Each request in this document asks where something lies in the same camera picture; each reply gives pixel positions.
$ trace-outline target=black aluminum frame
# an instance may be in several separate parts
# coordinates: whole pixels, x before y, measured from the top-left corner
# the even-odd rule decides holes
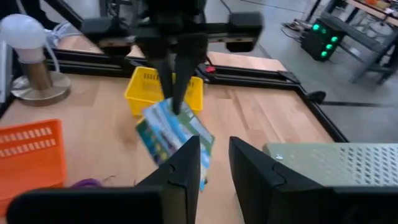
[[[62,0],[45,0],[50,6],[58,11],[67,21],[75,27],[80,27],[82,18],[76,14],[64,1]],[[9,13],[14,12],[15,7],[10,5]],[[126,61],[120,58],[111,58],[103,54],[94,54],[89,52],[77,52],[71,50],[54,50],[55,56],[60,64],[60,71],[63,73],[73,73],[92,76],[114,77],[114,78],[130,78],[132,72],[137,66],[149,66],[146,59],[139,57],[127,57]],[[47,65],[53,70],[53,62],[46,52]],[[14,54],[14,78],[21,75]],[[229,67],[221,65],[206,65],[214,66],[216,73],[207,74],[205,69],[200,69],[205,66],[199,66],[195,71],[196,74],[206,79],[210,85],[233,85],[233,86],[247,86],[256,88],[273,88],[280,90],[290,90],[296,92],[309,110],[319,120],[320,124],[325,128],[328,134],[335,142],[348,142],[347,138],[340,132],[340,130],[333,124],[327,115],[321,110],[319,105],[310,99],[306,91],[300,85],[299,80],[293,73],[286,71],[267,71],[256,70],[248,68]],[[15,97],[11,94],[8,96],[5,103],[0,105],[0,118],[11,106]]]

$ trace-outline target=table surface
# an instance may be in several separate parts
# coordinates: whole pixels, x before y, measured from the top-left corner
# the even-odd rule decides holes
[[[384,11],[383,9],[380,9],[377,6],[366,4],[364,1],[346,0],[346,2],[380,19],[384,19],[386,17],[386,14],[383,12]],[[394,26],[398,26],[398,19],[395,19],[393,17],[388,17],[386,21]]]
[[[82,42],[72,37],[61,48],[74,49]],[[80,50],[89,49],[88,45]],[[133,50],[131,55],[139,53]],[[285,70],[273,59],[214,52],[210,57],[218,65]],[[132,186],[153,172],[156,166],[136,134],[136,119],[123,97],[128,79],[69,77],[72,93],[66,100],[41,108],[15,101],[0,126],[61,119],[68,174],[65,186],[112,175],[105,186]],[[294,91],[208,85],[200,119],[216,141],[208,184],[198,199],[197,223],[243,223],[229,167],[230,136],[258,149],[268,142],[333,142]]]

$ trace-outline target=gray floor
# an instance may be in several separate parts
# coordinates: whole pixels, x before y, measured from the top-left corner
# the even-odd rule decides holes
[[[314,0],[225,0],[233,12],[261,11],[265,30],[259,45],[248,55],[280,60],[302,82],[307,91],[323,90],[328,101],[362,103],[385,103],[398,105],[398,78],[393,77],[383,86],[375,84],[377,74],[369,74],[358,84],[349,83],[353,72],[361,65],[341,49],[332,56],[332,62],[314,61],[300,44],[280,30],[281,22],[302,19],[309,12]],[[99,17],[98,0],[66,0],[81,16]],[[49,18],[60,22],[63,19],[42,2]],[[228,11],[220,0],[208,0],[206,6],[208,22],[227,21]],[[355,43],[352,47],[366,57],[369,52]],[[222,44],[211,44],[210,50],[228,52]],[[398,142],[398,110],[392,108],[368,108],[347,106],[322,106],[325,113],[352,142]]]

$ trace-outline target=lamp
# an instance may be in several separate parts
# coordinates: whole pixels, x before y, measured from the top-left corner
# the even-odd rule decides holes
[[[0,37],[17,52],[24,75],[14,80],[11,92],[25,105],[47,106],[65,99],[70,80],[45,65],[46,35],[34,18],[12,14],[0,21]]]

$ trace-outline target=lamp base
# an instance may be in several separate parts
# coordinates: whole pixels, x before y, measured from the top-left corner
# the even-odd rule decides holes
[[[65,99],[70,93],[69,78],[58,72],[49,72],[52,86],[46,90],[36,90],[31,87],[26,75],[12,83],[11,93],[22,104],[28,106],[48,106]]]

